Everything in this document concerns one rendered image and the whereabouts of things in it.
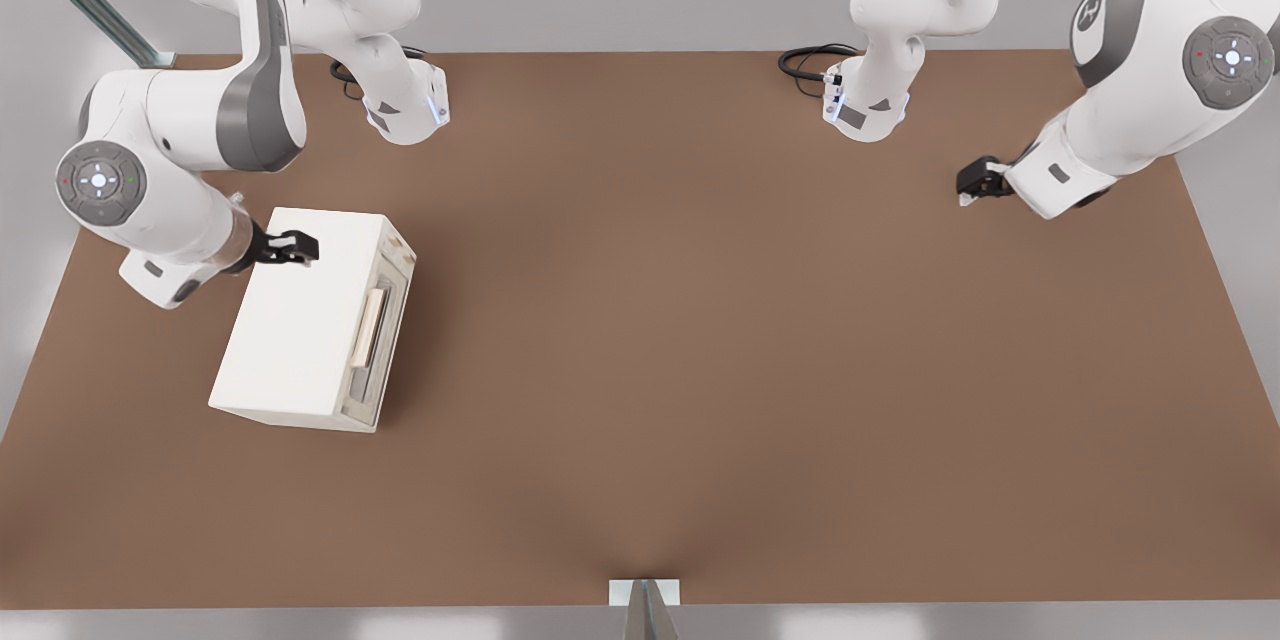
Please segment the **white oven door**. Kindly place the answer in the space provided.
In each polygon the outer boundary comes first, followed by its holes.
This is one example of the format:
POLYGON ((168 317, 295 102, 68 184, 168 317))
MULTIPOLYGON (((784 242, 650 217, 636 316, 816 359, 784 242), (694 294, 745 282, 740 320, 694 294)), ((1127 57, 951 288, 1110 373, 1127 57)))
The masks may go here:
POLYGON ((380 257, 374 266, 372 285, 387 288, 387 305, 371 364, 348 371, 342 385, 340 413, 360 425, 364 433, 376 430, 392 358, 404 312, 410 276, 389 260, 380 257))

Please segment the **white oven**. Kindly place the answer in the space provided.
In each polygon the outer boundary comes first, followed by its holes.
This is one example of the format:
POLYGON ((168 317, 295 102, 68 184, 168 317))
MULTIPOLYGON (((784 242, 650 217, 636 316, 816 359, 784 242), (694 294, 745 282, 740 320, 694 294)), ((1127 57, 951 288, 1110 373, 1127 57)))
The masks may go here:
POLYGON ((364 433, 340 413, 361 306, 380 257, 411 285, 416 256, 379 212, 276 207, 268 230, 314 236, 320 257, 253 268, 209 404, 268 425, 364 433))

